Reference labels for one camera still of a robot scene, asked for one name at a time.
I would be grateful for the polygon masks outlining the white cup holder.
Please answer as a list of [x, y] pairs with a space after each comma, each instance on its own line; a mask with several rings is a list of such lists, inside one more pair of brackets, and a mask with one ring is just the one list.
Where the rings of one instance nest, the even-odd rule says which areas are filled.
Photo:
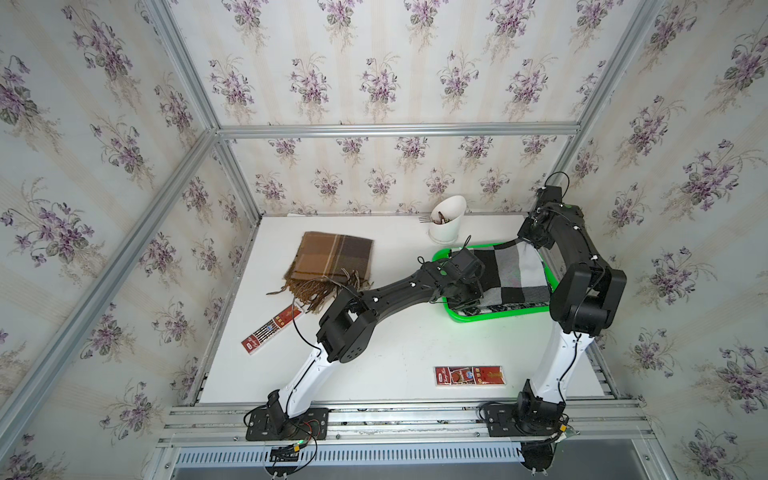
[[[435, 206], [429, 215], [430, 223], [428, 235], [430, 239], [440, 245], [447, 245], [458, 239], [461, 220], [466, 212], [467, 202], [461, 195], [454, 195], [441, 201]], [[447, 219], [444, 225], [437, 225], [433, 220], [437, 212], [442, 212]]]

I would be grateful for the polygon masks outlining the red packet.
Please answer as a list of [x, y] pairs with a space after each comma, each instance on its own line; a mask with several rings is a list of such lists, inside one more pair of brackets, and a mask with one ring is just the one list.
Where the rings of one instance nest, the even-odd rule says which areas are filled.
[[260, 347], [302, 314], [303, 310], [300, 307], [294, 304], [289, 305], [241, 341], [245, 352], [248, 355], [254, 354]]
[[506, 380], [501, 366], [438, 366], [434, 368], [439, 386], [497, 386]]

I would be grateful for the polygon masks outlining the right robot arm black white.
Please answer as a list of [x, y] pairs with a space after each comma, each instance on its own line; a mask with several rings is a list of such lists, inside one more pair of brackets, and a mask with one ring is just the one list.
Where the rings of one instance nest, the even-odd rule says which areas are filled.
[[549, 343], [519, 395], [530, 414], [560, 415], [577, 363], [614, 321], [627, 277], [598, 253], [576, 206], [547, 202], [534, 207], [518, 236], [538, 250], [558, 251], [565, 267], [550, 296], [555, 326]]

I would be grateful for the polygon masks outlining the red packet left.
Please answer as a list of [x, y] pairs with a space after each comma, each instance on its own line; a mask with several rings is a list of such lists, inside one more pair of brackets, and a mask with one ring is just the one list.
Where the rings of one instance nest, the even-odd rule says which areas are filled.
[[248, 355], [254, 354], [260, 347], [302, 314], [303, 310], [300, 307], [294, 304], [289, 305], [241, 341], [245, 352]]

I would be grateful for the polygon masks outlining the grey black checkered scarf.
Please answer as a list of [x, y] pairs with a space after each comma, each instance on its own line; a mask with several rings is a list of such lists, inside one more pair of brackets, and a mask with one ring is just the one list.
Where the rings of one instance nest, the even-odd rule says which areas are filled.
[[476, 247], [474, 255], [484, 264], [480, 278], [482, 297], [477, 307], [503, 311], [547, 306], [550, 285], [537, 250], [515, 239]]

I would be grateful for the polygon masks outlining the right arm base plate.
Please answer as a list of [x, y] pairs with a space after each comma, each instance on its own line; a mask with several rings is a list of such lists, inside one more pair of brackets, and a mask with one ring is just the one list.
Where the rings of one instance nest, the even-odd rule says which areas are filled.
[[478, 413], [491, 437], [551, 437], [562, 431], [565, 407], [564, 402], [534, 402], [528, 406], [486, 402], [479, 406]]

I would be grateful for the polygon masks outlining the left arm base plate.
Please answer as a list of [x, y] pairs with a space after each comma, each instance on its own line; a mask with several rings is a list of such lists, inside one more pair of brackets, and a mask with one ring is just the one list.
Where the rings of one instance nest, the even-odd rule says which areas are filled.
[[245, 440], [325, 440], [328, 431], [330, 410], [310, 408], [296, 418], [272, 415], [265, 405], [252, 409], [244, 415]]

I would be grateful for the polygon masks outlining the aluminium rail frame front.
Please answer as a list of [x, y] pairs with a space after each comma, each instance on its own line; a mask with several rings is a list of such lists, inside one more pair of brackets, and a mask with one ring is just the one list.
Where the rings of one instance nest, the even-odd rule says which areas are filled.
[[627, 441], [648, 479], [675, 474], [647, 417], [633, 400], [577, 399], [552, 433], [525, 435], [511, 409], [475, 401], [325, 403], [290, 426], [269, 433], [266, 413], [244, 405], [172, 408], [144, 478], [171, 479], [185, 467], [488, 464], [527, 462], [535, 448], [552, 454], [578, 441]]

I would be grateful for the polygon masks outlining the black white knitted smiley scarf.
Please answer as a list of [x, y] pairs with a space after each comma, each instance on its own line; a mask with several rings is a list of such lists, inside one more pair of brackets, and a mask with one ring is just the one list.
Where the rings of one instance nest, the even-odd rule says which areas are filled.
[[470, 306], [458, 309], [456, 314], [461, 317], [475, 317], [499, 312], [499, 306]]

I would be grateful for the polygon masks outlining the red packet front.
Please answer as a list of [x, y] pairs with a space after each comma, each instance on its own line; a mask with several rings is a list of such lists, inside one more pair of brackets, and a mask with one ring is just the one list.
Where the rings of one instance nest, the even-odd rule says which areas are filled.
[[501, 366], [438, 366], [434, 368], [439, 386], [497, 386], [506, 380]]

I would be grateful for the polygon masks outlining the green plastic basket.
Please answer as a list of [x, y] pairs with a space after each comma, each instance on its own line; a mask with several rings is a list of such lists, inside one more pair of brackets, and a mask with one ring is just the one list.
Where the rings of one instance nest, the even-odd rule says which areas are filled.
[[[478, 246], [490, 246], [495, 244], [485, 244], [485, 245], [474, 245], [470, 246], [469, 249], [476, 248]], [[542, 260], [542, 263], [545, 268], [546, 277], [548, 279], [549, 285], [550, 285], [550, 296], [558, 286], [558, 281], [555, 279], [554, 274], [549, 269], [549, 267], [546, 265], [546, 263]], [[482, 316], [475, 316], [475, 317], [461, 317], [456, 314], [456, 311], [458, 309], [451, 309], [447, 302], [443, 304], [444, 310], [446, 313], [451, 317], [452, 320], [456, 322], [462, 322], [462, 323], [468, 323], [468, 322], [475, 322], [475, 321], [484, 321], [484, 320], [491, 320], [491, 319], [497, 319], [497, 318], [504, 318], [504, 317], [510, 317], [510, 316], [519, 316], [519, 315], [527, 315], [527, 314], [533, 314], [533, 313], [546, 313], [549, 310], [549, 304], [547, 306], [540, 306], [540, 307], [534, 307], [534, 308], [526, 308], [526, 309], [516, 309], [516, 310], [507, 310], [504, 309], [503, 311], [499, 311], [498, 313], [493, 314], [487, 314]]]

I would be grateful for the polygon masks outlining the brown plaid fringed scarf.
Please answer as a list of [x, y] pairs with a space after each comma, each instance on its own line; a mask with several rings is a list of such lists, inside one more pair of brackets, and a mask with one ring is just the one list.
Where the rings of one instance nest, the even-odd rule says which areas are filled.
[[367, 238], [305, 232], [282, 287], [270, 295], [288, 291], [306, 311], [318, 313], [342, 290], [371, 286], [373, 247]]

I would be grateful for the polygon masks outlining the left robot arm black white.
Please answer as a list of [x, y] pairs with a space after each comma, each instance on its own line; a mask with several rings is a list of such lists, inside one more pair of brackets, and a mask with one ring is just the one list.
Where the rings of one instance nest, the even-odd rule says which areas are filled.
[[461, 250], [448, 258], [424, 261], [410, 276], [366, 291], [343, 288], [323, 313], [312, 352], [294, 378], [268, 394], [266, 411], [277, 430], [305, 414], [335, 369], [359, 357], [377, 325], [412, 306], [443, 299], [474, 306], [482, 297], [484, 264]]

